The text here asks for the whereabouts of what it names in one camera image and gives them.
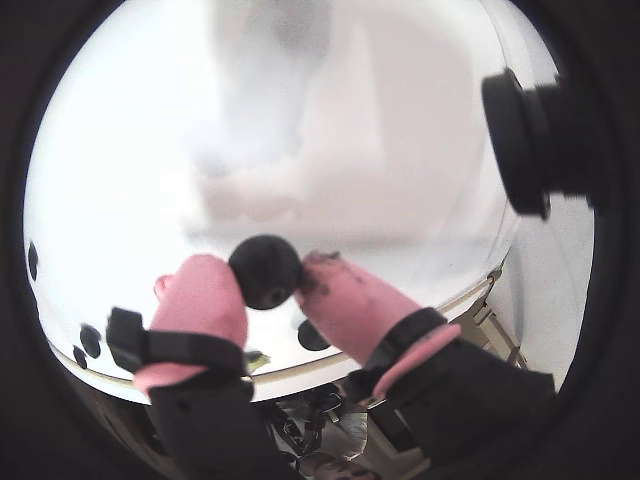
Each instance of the white dome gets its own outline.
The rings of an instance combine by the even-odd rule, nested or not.
[[[118,8],[60,82],[29,169],[25,248],[58,356],[82,324],[104,337],[113,306],[148,326],[158,276],[258,233],[339,250],[424,305],[486,277],[516,224],[480,96],[504,59],[479,2],[444,4]],[[257,373],[337,353],[298,344],[292,300],[249,317],[249,347],[271,357]],[[104,343],[88,363],[103,376],[85,381],[142,401],[108,385],[131,376]]]

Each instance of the pink glove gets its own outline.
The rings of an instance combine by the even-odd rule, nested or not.
[[[300,308],[325,340],[361,366],[391,328],[422,308],[338,255],[312,253],[302,263],[303,284],[295,294]],[[444,325],[417,341],[380,379],[374,395],[384,397],[398,378],[435,355],[459,333],[459,325]]]
[[[227,339],[244,349],[247,314],[240,287],[227,263],[213,255],[189,257],[174,276],[165,275],[154,286],[160,306],[151,330],[207,334]],[[183,382],[206,367],[157,363],[138,370],[135,387],[150,388]]]

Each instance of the black cuff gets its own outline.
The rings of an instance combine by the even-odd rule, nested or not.
[[[135,373],[145,365],[171,362],[209,367],[222,374],[247,375],[244,352],[224,338],[183,332],[146,331],[142,315],[114,308],[107,344],[116,365]]]
[[[430,307],[417,310],[399,321],[375,348],[364,368],[348,375],[344,384],[347,396],[354,402],[370,397],[380,377],[417,340],[446,323],[447,319]]]

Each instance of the white wall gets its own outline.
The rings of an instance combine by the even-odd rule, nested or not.
[[[591,270],[593,212],[584,200],[552,199],[549,220],[523,218],[489,297],[521,343],[529,367],[564,381],[575,352]]]

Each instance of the black sleeve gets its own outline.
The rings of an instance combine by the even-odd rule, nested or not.
[[[551,375],[508,365],[461,339],[388,392],[433,466],[497,439],[545,411],[554,398]]]
[[[150,392],[158,433],[189,480],[300,480],[269,438],[253,387],[206,372]]]

